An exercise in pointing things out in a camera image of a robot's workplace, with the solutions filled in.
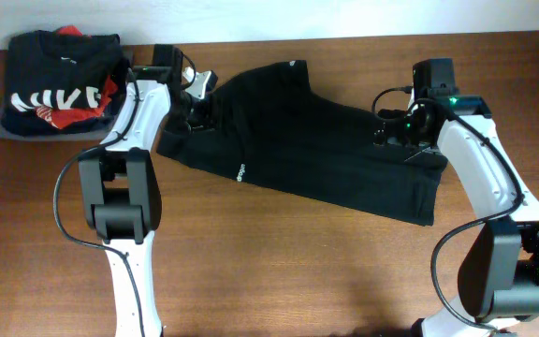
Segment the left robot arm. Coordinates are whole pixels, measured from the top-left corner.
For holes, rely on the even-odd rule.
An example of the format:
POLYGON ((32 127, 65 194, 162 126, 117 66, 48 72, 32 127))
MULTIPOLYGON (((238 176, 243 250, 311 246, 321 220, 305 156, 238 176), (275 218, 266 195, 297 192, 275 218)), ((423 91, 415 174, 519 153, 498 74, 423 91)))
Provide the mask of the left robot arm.
POLYGON ((203 125, 195 104, 215 80, 173 45, 128 69, 126 97, 109 133, 78 160, 85 218, 111 273, 118 336, 158 337, 164 325, 153 285, 153 242, 162 197, 152 154, 159 136, 183 140, 203 125))

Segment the black t-shirt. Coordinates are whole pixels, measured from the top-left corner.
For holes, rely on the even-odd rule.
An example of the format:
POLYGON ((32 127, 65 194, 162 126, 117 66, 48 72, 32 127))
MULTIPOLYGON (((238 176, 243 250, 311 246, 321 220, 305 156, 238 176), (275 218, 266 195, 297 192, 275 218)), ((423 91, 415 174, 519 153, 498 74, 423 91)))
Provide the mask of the black t-shirt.
POLYGON ((434 222, 446 159, 379 143, 376 115, 312 91, 305 61, 240 73, 188 122, 169 119, 157 152, 189 168, 404 222, 434 222))

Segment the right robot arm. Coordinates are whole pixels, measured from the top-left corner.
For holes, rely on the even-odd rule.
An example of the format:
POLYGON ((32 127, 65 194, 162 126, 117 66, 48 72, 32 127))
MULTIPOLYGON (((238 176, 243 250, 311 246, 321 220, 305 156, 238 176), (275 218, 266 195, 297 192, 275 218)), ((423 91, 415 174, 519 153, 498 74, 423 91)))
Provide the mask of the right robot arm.
POLYGON ((413 66, 406 110, 380 112, 376 145, 404 150, 409 162, 446 159, 473 207, 473 221, 446 233, 434 247, 430 276, 442 309, 419 318, 410 336, 509 336, 511 327, 539 317, 539 200, 520 178, 479 95, 463 95, 449 58, 413 66), (437 276, 444 245, 477 227, 460 264, 458 294, 447 300, 437 276))

